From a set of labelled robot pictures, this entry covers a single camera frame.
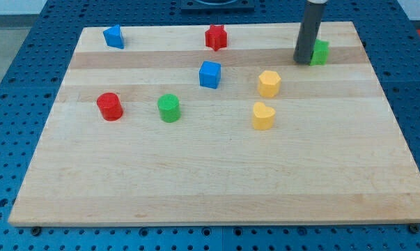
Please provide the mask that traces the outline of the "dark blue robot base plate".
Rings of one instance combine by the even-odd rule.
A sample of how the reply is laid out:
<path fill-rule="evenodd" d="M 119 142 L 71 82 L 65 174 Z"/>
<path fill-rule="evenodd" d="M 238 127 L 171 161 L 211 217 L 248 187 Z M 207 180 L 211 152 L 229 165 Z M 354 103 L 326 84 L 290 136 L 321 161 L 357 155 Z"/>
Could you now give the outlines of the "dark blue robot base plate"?
<path fill-rule="evenodd" d="M 180 0 L 182 12 L 254 10 L 254 0 Z"/>

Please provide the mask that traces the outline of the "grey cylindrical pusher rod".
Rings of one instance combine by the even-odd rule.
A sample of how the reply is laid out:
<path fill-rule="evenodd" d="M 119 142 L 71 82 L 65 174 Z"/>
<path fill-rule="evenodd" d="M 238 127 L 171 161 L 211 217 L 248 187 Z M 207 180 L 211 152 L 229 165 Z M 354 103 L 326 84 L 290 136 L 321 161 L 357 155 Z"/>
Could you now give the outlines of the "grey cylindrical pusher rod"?
<path fill-rule="evenodd" d="M 311 62 L 326 5 L 327 0 L 306 0 L 293 55 L 294 61 L 298 64 L 310 64 Z"/>

